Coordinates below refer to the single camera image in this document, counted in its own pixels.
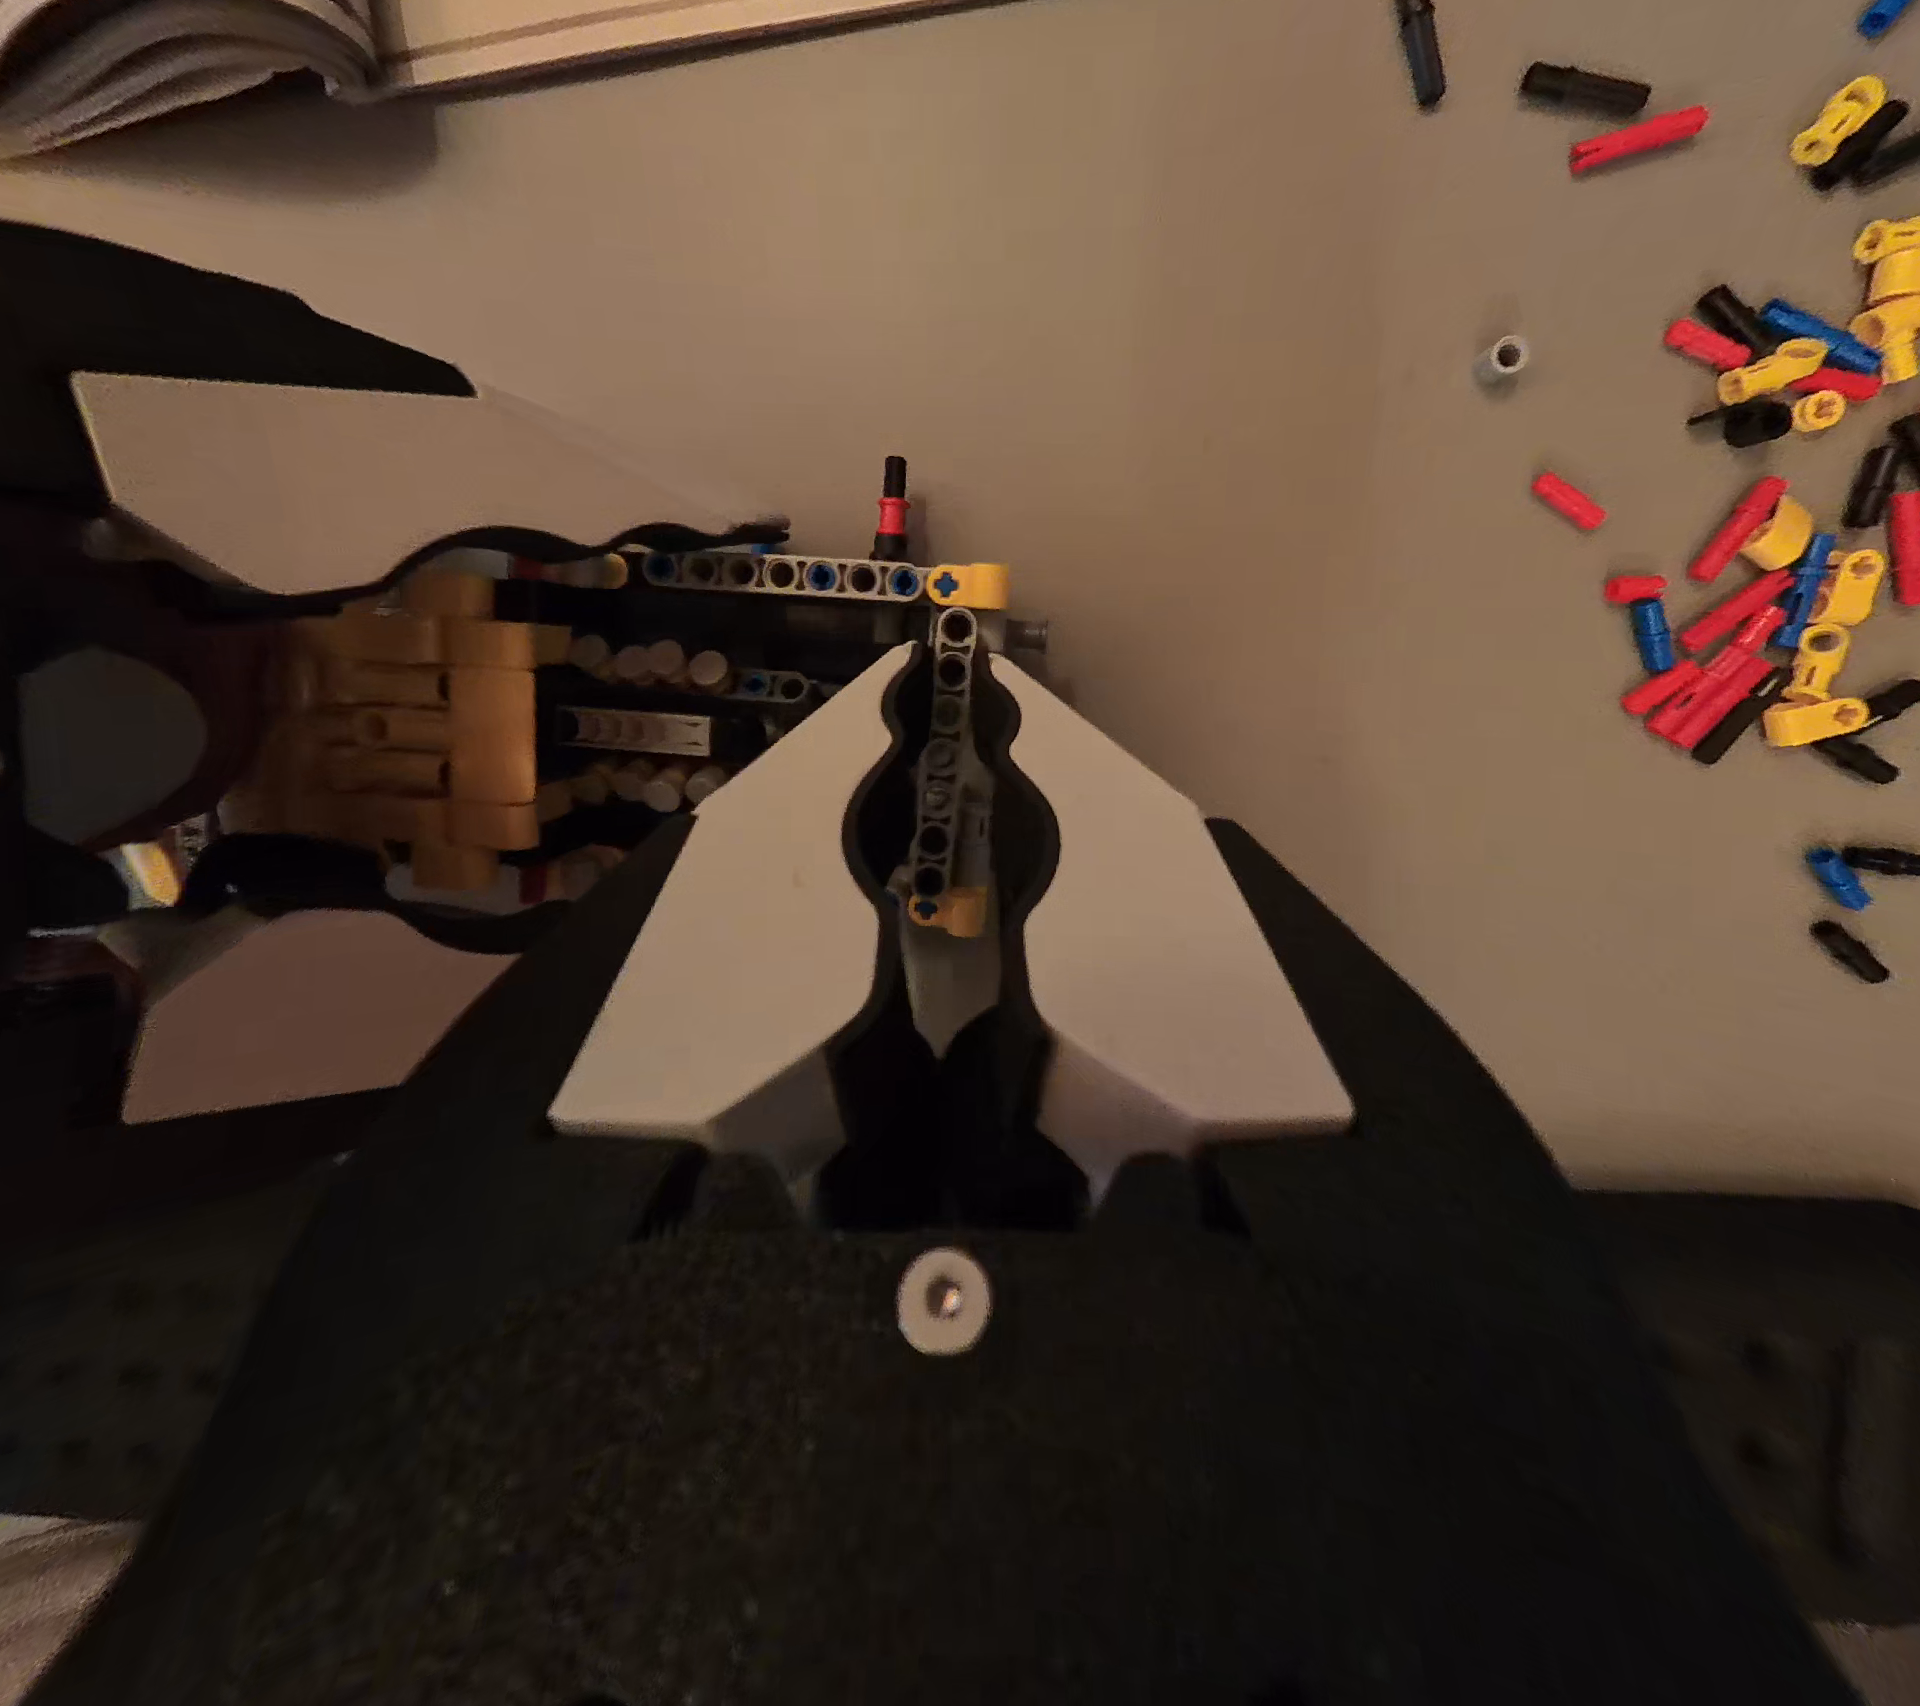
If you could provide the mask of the partly built toy car model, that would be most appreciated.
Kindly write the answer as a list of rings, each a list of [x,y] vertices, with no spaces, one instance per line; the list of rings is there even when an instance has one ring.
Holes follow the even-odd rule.
[[[598,558],[456,548],[379,592],[283,621],[251,764],[202,813],[113,848],[141,904],[175,907],[225,836],[370,850],[420,891],[476,896],[508,868],[524,903],[590,889],[663,826],[823,713],[899,644],[924,650],[903,789],[883,800],[883,889],[915,831],[932,704],[930,624],[978,616],[994,655],[1044,658],[990,562],[920,558],[906,463],[883,465],[852,556],[791,532]]]

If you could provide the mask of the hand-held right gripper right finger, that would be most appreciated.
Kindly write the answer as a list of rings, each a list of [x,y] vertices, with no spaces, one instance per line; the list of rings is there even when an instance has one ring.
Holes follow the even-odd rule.
[[[1357,1108],[1205,813],[986,656],[983,931],[942,935],[942,1204],[1069,1229],[1125,1167],[1336,1138]]]

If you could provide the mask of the large scatter of coloured pins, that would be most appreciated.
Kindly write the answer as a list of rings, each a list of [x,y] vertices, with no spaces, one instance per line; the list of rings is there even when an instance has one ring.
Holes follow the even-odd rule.
[[[1420,110],[1446,96],[1435,0],[1392,0],[1410,94]],[[1652,110],[1652,88],[1573,64],[1531,62],[1519,98],[1594,120],[1568,148],[1568,174],[1592,179],[1626,162],[1678,152],[1713,124],[1706,104]],[[1915,103],[1874,72],[1834,88],[1789,141],[1789,166],[1818,198],[1917,182]],[[1836,432],[1873,402],[1912,389],[1917,398],[1917,215],[1870,219],[1850,245],[1859,310],[1845,323],[1773,297],[1749,302],[1729,282],[1706,287],[1662,333],[1662,349],[1702,374],[1713,398],[1686,432],[1730,453],[1761,455]],[[1903,771],[1869,734],[1917,713],[1917,674],[1869,693],[1841,686],[1860,630],[1883,606],[1917,610],[1917,408],[1876,426],[1836,523],[1765,471],[1698,545],[1684,583],[1730,592],[1675,626],[1673,583],[1659,572],[1615,572],[1603,601],[1635,639],[1642,678],[1620,711],[1644,734],[1719,767],[1750,734],[1768,748],[1825,764],[1853,783],[1887,787]],[[1889,984],[1893,968],[1854,922],[1874,904],[1866,878],[1917,880],[1917,848],[1815,844],[1808,878],[1839,916],[1808,939],[1850,979]]]

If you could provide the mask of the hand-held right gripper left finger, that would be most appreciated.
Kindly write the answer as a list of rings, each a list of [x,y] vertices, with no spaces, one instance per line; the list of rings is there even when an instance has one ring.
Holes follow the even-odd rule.
[[[848,1143],[830,1051],[884,965],[850,823],[901,748],[893,701],[923,658],[891,647],[698,805],[547,1108],[557,1137],[755,1163],[823,1225],[820,1174]]]

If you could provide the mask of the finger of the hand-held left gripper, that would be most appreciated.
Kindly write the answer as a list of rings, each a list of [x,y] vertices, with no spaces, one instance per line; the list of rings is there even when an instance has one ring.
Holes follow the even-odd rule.
[[[459,548],[540,562],[768,542],[777,506],[676,444],[511,395],[73,374],[119,558],[296,601],[394,584]]]
[[[223,836],[180,900],[117,924],[134,1008],[119,1116],[205,1118],[402,1084],[584,891],[476,896],[310,836]]]

